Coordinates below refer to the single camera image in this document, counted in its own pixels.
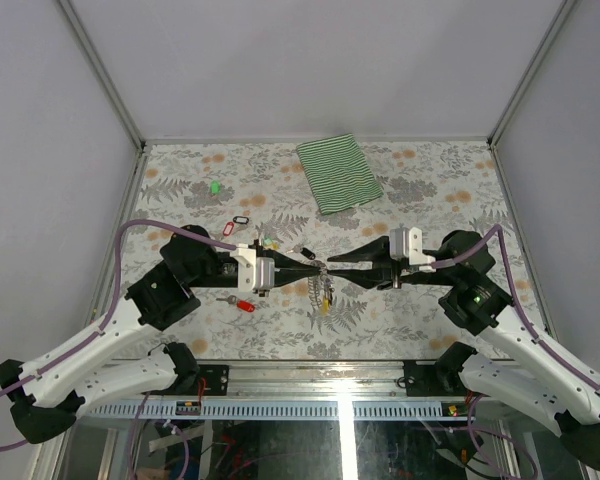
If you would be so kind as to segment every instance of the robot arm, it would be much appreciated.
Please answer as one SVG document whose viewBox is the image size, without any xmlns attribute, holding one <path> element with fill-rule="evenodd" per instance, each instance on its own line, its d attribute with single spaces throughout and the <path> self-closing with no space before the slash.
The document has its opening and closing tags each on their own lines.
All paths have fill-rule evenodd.
<svg viewBox="0 0 600 480">
<path fill-rule="evenodd" d="M 328 272 L 379 290 L 400 288 L 404 283 L 451 287 L 438 302 L 446 316 L 517 360 L 534 378 L 495 365 L 475 349 L 456 342 L 436 362 L 442 383 L 453 384 L 455 376 L 464 387 L 527 414 L 560 437 L 576 458 L 600 470 L 600 388 L 590 385 L 600 387 L 600 374 L 544 329 L 536 328 L 526 317 L 523 321 L 512 297 L 487 277 L 495 260 L 486 245 L 475 249 L 480 240 L 476 232 L 454 231 L 439 250 L 423 250 L 422 232 L 401 228 L 329 259 L 370 261 L 370 270 Z M 470 250 L 474 253 L 460 263 L 449 262 Z M 436 269 L 439 265 L 447 268 Z"/>
<path fill-rule="evenodd" d="M 184 227 L 209 237 L 202 227 Z M 25 363 L 0 365 L 0 385 L 10 387 L 33 377 L 9 394 L 11 414 L 30 443 L 67 430 L 86 412 L 118 398 L 167 388 L 186 391 L 197 381 L 198 365 L 188 347 L 172 343 L 162 352 L 116 367 L 103 367 L 116 352 L 164 331 L 200 306 L 192 287 L 238 288 L 262 296 L 274 287 L 319 274 L 320 269 L 272 250 L 238 245 L 228 253 L 181 235 L 162 247 L 163 260 L 129 287 L 110 321 L 101 319 L 52 351 Z M 66 358 L 77 346 L 87 347 Z"/>
</svg>

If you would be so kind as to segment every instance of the table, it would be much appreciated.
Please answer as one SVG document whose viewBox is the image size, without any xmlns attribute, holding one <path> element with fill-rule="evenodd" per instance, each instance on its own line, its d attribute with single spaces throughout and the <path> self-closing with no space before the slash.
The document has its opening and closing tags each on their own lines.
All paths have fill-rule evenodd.
<svg viewBox="0 0 600 480">
<path fill-rule="evenodd" d="M 418 226 L 425 248 L 438 248 L 452 230 L 484 233 L 503 225 L 520 299 L 531 321 L 540 314 L 514 226 L 484 142 L 368 142 L 360 144 L 385 195 L 330 216 L 320 215 L 291 143 L 152 145 L 133 218 L 198 224 L 221 239 L 235 215 L 249 228 L 228 237 L 251 243 L 269 236 L 285 252 L 295 245 L 319 260 L 364 245 L 391 228 Z M 213 180 L 219 194 L 210 194 Z M 170 233 L 130 231 L 123 250 L 123 291 L 160 260 Z M 491 251 L 498 256 L 495 241 Z M 301 260 L 302 256 L 289 254 Z M 490 272 L 506 289 L 502 263 Z M 256 305 L 247 313 L 216 298 L 236 291 L 196 289 L 202 306 L 155 338 L 125 350 L 137 358 L 164 341 L 186 342 L 201 359 L 435 359 L 454 341 L 492 358 L 504 354 L 455 327 L 438 306 L 447 288 L 405 285 L 366 291 L 335 279 L 334 305 L 323 316 L 307 280 L 268 298 L 240 294 Z"/>
</svg>

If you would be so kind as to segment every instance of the purple tube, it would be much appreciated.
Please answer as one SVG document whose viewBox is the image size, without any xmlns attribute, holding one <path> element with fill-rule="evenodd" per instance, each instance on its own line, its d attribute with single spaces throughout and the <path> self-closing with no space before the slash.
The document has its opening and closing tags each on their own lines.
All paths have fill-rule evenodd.
<svg viewBox="0 0 600 480">
<path fill-rule="evenodd" d="M 493 468 L 496 472 L 498 472 L 499 475 L 503 476 L 504 478 L 508 478 L 509 480 L 536 480 L 538 478 L 538 465 L 536 465 L 536 462 L 534 462 L 533 457 L 531 456 L 531 454 L 529 453 L 529 451 L 526 448 L 524 448 L 520 443 L 516 442 L 513 438 L 508 437 L 507 435 L 504 435 L 500 432 L 496 432 L 494 430 L 489 430 L 488 428 L 474 427 L 472 425 L 473 422 L 471 421 L 471 419 L 473 418 L 473 416 L 475 414 L 476 405 L 483 398 L 484 398 L 484 395 L 478 395 L 476 397 L 476 399 L 473 402 L 471 402 L 471 405 L 469 406 L 469 413 L 467 414 L 467 416 L 469 417 L 469 421 L 467 422 L 466 427 L 462 427 L 463 430 L 467 430 L 469 432 L 469 437 L 471 438 L 471 442 L 473 443 L 473 446 L 476 447 L 476 451 L 482 456 L 482 458 L 487 463 L 487 465 L 489 465 L 491 468 Z M 476 439 L 475 432 L 486 433 L 487 435 L 492 435 L 494 437 L 501 438 L 503 440 L 506 440 L 507 442 L 510 442 L 518 452 L 522 453 L 525 457 L 527 457 L 527 459 L 531 463 L 531 468 L 533 468 L 533 474 L 527 478 L 516 477 L 514 475 L 507 473 L 503 469 L 501 469 L 496 464 L 496 462 L 494 462 L 491 458 L 489 458 L 484 453 L 484 450 L 478 444 L 478 440 Z"/>
</svg>

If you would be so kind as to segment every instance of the wire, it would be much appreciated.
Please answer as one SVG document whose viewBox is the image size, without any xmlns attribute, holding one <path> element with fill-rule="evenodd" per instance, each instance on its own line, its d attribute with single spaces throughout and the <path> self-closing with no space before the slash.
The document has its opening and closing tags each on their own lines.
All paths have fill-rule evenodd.
<svg viewBox="0 0 600 480">
<path fill-rule="evenodd" d="M 168 423 L 168 421 L 163 421 L 163 420 L 159 420 L 158 422 L 155 422 L 155 423 L 158 424 L 158 423 L 162 423 L 162 422 L 164 422 L 165 424 Z M 185 433 L 182 430 L 180 430 L 178 427 L 176 427 L 175 425 L 169 424 L 169 426 L 175 431 L 175 433 L 180 435 L 180 438 L 182 438 L 182 444 L 184 447 L 184 463 L 182 464 L 182 470 L 180 471 L 180 475 L 178 475 L 178 478 L 176 480 L 183 480 L 185 475 L 187 474 L 187 469 L 189 468 L 189 460 L 191 459 L 191 457 L 189 456 L 189 439 L 187 438 Z"/>
<path fill-rule="evenodd" d="M 476 458 L 476 457 L 473 457 L 473 458 L 471 459 L 471 461 L 473 461 L 473 462 L 476 462 L 476 463 L 480 463 L 480 464 L 482 464 L 482 465 L 489 465 L 487 462 L 485 462 L 485 461 L 483 461 L 483 460 L 480 460 L 479 458 Z"/>
<path fill-rule="evenodd" d="M 200 383 L 200 386 L 198 387 L 198 408 L 202 414 L 202 397 L 204 396 L 204 391 L 207 389 L 207 380 L 204 377 L 200 377 L 198 383 Z"/>
<path fill-rule="evenodd" d="M 476 399 L 473 402 L 471 402 L 471 405 L 469 406 L 469 414 L 468 414 L 469 418 L 467 420 L 467 426 L 466 426 L 466 430 L 469 432 L 469 438 L 471 438 L 471 442 L 473 443 L 473 446 L 476 448 L 476 451 L 482 456 L 484 461 L 487 462 L 487 465 L 489 465 L 491 468 L 493 468 L 496 472 L 498 472 L 501 476 L 504 476 L 505 478 L 508 478 L 510 480 L 536 480 L 538 478 L 538 473 L 539 473 L 538 465 L 536 465 L 536 462 L 534 461 L 533 457 L 531 456 L 529 451 L 524 446 L 522 446 L 520 443 L 515 441 L 513 438 L 508 437 L 507 435 L 504 435 L 500 432 L 473 426 L 473 421 L 471 419 L 474 416 L 476 405 L 478 405 L 478 402 L 480 400 L 482 400 L 484 397 L 485 397 L 484 395 L 480 394 L 476 397 Z M 501 469 L 495 461 L 493 461 L 491 458 L 489 458 L 488 455 L 486 455 L 486 453 L 484 452 L 484 450 L 478 443 L 475 432 L 486 433 L 487 435 L 491 435 L 496 438 L 501 438 L 503 440 L 507 440 L 508 442 L 510 442 L 514 446 L 514 448 L 518 452 L 522 453 L 525 457 L 527 457 L 527 459 L 529 460 L 529 463 L 531 463 L 531 468 L 533 469 L 533 473 L 531 474 L 531 476 L 527 477 L 527 479 L 525 479 L 524 477 L 516 477 L 514 475 L 507 473 L 505 470 Z"/>
<path fill-rule="evenodd" d="M 99 330 L 104 330 L 106 328 L 106 326 L 109 324 L 109 322 L 111 321 L 111 318 L 113 317 L 113 313 L 116 310 L 116 306 L 118 305 L 118 299 L 120 298 L 120 285 L 121 285 L 121 278 L 122 278 L 122 258 L 121 258 L 122 257 L 122 241 L 124 238 L 124 234 L 129 228 L 135 227 L 138 225 L 147 225 L 150 227 L 162 228 L 163 230 L 169 230 L 170 232 L 173 232 L 182 237 L 190 238 L 191 240 L 196 240 L 200 243 L 204 243 L 209 246 L 224 248 L 225 250 L 235 250 L 237 248 L 235 245 L 220 242 L 218 240 L 213 240 L 213 239 L 205 237 L 203 235 L 189 232 L 188 230 L 185 230 L 183 228 L 174 227 L 173 225 L 169 225 L 168 223 L 158 222 L 157 220 L 137 219 L 137 220 L 130 220 L 128 222 L 123 223 L 122 225 L 120 225 L 120 227 L 116 231 L 116 235 L 114 237 L 114 247 L 113 247 L 113 255 L 114 255 L 113 276 L 114 276 L 114 279 L 113 279 L 113 295 L 111 297 L 112 300 L 111 300 L 111 304 L 109 305 L 109 308 L 107 309 L 106 314 L 104 315 L 102 322 L 100 323 L 100 325 L 98 325 Z M 42 374 L 48 372 L 53 367 L 57 366 L 58 364 L 64 362 L 69 357 L 71 357 L 71 356 L 75 355 L 76 353 L 78 353 L 79 351 L 81 351 L 83 348 L 85 348 L 87 345 L 89 345 L 91 342 L 93 342 L 99 336 L 100 336 L 99 331 L 93 332 L 91 335 L 89 335 L 87 338 L 82 340 L 80 343 L 78 343 L 74 347 L 70 348 L 69 350 L 67 350 L 65 353 L 58 356 L 57 358 L 53 359 L 52 361 L 50 361 L 43 367 L 39 368 L 36 372 L 36 375 L 39 376 L 39 375 L 42 375 Z M 36 378 L 36 375 L 28 375 L 28 376 L 24 377 L 23 379 L 17 381 L 16 383 L 8 386 L 7 388 L 0 390 L 0 398 L 13 392 L 14 390 L 17 390 L 18 388 L 22 387 L 23 385 L 26 385 L 30 381 L 34 380 Z M 23 445 L 26 445 L 27 443 L 29 443 L 29 442 L 27 442 L 26 440 L 21 440 L 19 442 L 12 443 L 10 445 L 3 445 L 3 446 L 0 446 L 0 452 L 6 452 L 9 450 L 13 450 L 18 447 L 22 447 Z"/>
<path fill-rule="evenodd" d="M 227 442 L 213 442 L 211 445 L 209 445 L 207 448 L 205 448 L 204 450 L 202 450 L 200 452 L 200 456 L 202 457 L 203 453 L 205 453 L 210 448 L 215 447 L 216 445 L 229 445 L 229 444 Z"/>
<path fill-rule="evenodd" d="M 484 474 L 484 473 L 482 473 L 482 472 L 479 472 L 479 471 L 478 471 L 478 470 L 476 470 L 475 468 L 473 468 L 473 467 L 469 466 L 469 464 L 468 464 L 468 463 L 465 463 L 465 464 L 463 464 L 463 465 L 464 465 L 464 468 L 466 468 L 468 471 L 470 471 L 470 472 L 471 472 L 471 473 L 473 473 L 474 475 L 477 475 L 477 476 L 478 476 L 478 477 L 480 477 L 480 478 L 487 478 L 487 479 L 489 479 L 489 480 L 491 480 L 492 478 L 496 478 L 496 479 L 498 479 L 498 480 L 502 478 L 500 475 L 498 475 L 498 476 L 496 477 L 496 476 L 493 476 L 493 475 L 486 475 L 486 474 Z"/>
<path fill-rule="evenodd" d="M 422 424 L 424 425 L 425 428 L 422 428 L 421 430 L 428 430 L 429 433 L 431 433 L 432 435 L 433 435 L 432 432 L 449 432 L 449 433 L 453 433 L 454 431 L 468 432 L 469 438 L 471 439 L 471 443 L 473 443 L 473 446 L 476 448 L 476 452 L 478 452 L 484 459 L 484 461 L 475 459 L 478 463 L 483 463 L 483 464 L 488 465 L 493 470 L 495 470 L 498 474 L 500 474 L 500 476 L 502 476 L 504 478 L 508 478 L 510 480 L 537 480 L 538 473 L 539 473 L 538 465 L 536 464 L 535 460 L 533 459 L 533 457 L 531 456 L 529 451 L 524 447 L 524 445 L 522 445 L 518 441 L 514 440 L 513 438 L 511 438 L 503 433 L 496 432 L 495 430 L 489 430 L 488 428 L 473 426 L 473 421 L 471 419 L 474 418 L 474 416 L 475 416 L 476 405 L 484 397 L 485 397 L 485 395 L 480 394 L 475 398 L 475 400 L 473 402 L 471 402 L 471 405 L 469 406 L 469 412 L 467 414 L 468 418 L 467 418 L 466 426 L 463 426 L 463 427 L 432 427 L 427 422 L 422 422 Z M 492 437 L 500 438 L 501 440 L 505 440 L 505 441 L 511 443 L 513 445 L 513 447 L 516 449 L 516 451 L 522 453 L 525 457 L 527 457 L 527 459 L 529 460 L 529 463 L 531 464 L 531 468 L 533 469 L 533 474 L 530 477 L 523 478 L 523 477 L 513 476 L 510 473 L 507 473 L 506 471 L 502 470 L 494 460 L 492 460 L 485 454 L 482 447 L 480 447 L 480 445 L 478 444 L 478 440 L 477 440 L 477 436 L 476 436 L 475 432 L 480 432 L 480 433 L 484 433 L 486 435 L 491 435 Z"/>
<path fill-rule="evenodd" d="M 563 368 L 565 368 L 572 375 L 574 375 L 578 379 L 582 380 L 584 383 L 589 385 L 596 392 L 600 393 L 600 384 L 599 383 L 595 382 L 594 380 L 590 379 L 585 374 L 580 372 L 580 370 L 578 370 L 576 367 L 571 365 L 567 360 L 562 358 L 562 356 L 560 356 L 560 354 L 558 352 L 556 352 L 553 348 L 551 348 L 549 346 L 549 344 L 547 344 L 547 342 L 540 339 L 540 334 L 536 331 L 533 324 L 529 321 L 526 314 L 524 313 L 524 309 L 522 308 L 522 304 L 520 303 L 520 300 L 518 299 L 518 293 L 516 292 L 516 286 L 513 281 L 513 274 L 511 273 L 511 265 L 509 263 L 507 247 L 504 242 L 504 230 L 502 228 L 502 225 L 496 224 L 493 227 L 491 227 L 491 229 L 485 234 L 485 236 L 478 243 L 476 243 L 473 247 L 471 247 L 469 250 L 467 250 L 466 252 L 458 255 L 457 257 L 451 258 L 451 259 L 438 260 L 436 262 L 433 262 L 431 264 L 431 267 L 435 268 L 435 269 L 448 268 L 448 267 L 457 265 L 458 263 L 464 262 L 468 258 L 475 255 L 482 247 L 484 247 L 487 244 L 487 242 L 491 239 L 491 237 L 493 237 L 496 234 L 498 235 L 498 243 L 500 244 L 500 253 L 502 254 L 502 262 L 504 264 L 504 271 L 507 276 L 507 283 L 509 284 L 509 290 L 511 291 L 511 297 L 513 298 L 513 307 L 514 307 L 516 313 L 518 314 L 518 316 L 520 317 L 520 320 L 524 324 L 525 328 L 529 331 L 529 333 L 531 334 L 531 337 L 535 341 L 537 341 L 538 345 L 540 345 L 540 347 L 545 352 L 547 352 L 547 354 L 549 354 L 549 356 L 551 358 L 553 358 L 556 362 L 558 362 Z"/>
</svg>

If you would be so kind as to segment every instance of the red key tag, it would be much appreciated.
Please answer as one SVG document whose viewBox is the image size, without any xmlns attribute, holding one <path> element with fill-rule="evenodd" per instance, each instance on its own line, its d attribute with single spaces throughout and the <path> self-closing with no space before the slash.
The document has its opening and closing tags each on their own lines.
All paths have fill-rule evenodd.
<svg viewBox="0 0 600 480">
<path fill-rule="evenodd" d="M 255 305 L 249 302 L 245 302 L 244 300 L 239 300 L 236 304 L 236 307 L 238 307 L 240 310 L 244 310 L 245 312 L 249 313 L 253 312 L 256 309 Z"/>
<path fill-rule="evenodd" d="M 231 235 L 231 232 L 233 232 L 233 228 L 236 226 L 235 223 L 233 222 L 227 222 L 227 224 L 224 226 L 224 230 L 222 231 L 222 234 L 225 237 L 228 237 L 229 235 Z"/>
</svg>

